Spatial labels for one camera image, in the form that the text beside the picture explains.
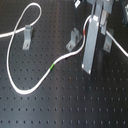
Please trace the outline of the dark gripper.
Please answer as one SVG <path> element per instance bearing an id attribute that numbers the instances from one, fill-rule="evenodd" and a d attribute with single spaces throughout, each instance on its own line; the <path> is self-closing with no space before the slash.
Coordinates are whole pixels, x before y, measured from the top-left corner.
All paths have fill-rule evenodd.
<path id="1" fill-rule="evenodd" d="M 114 0 L 86 0 L 86 1 L 92 5 L 91 15 L 100 16 L 102 12 L 100 27 L 101 27 L 101 33 L 105 35 L 108 15 L 109 13 L 112 12 Z"/>

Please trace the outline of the long grey gripper finger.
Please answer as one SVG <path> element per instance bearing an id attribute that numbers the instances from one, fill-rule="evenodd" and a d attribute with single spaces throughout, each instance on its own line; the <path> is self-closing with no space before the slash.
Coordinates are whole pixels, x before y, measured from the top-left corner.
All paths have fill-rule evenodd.
<path id="1" fill-rule="evenodd" d="M 99 29 L 99 18 L 97 16 L 93 16 L 89 19 L 89 26 L 88 26 L 83 63 L 82 63 L 83 69 L 88 74 L 90 74 L 92 70 L 98 29 Z"/>

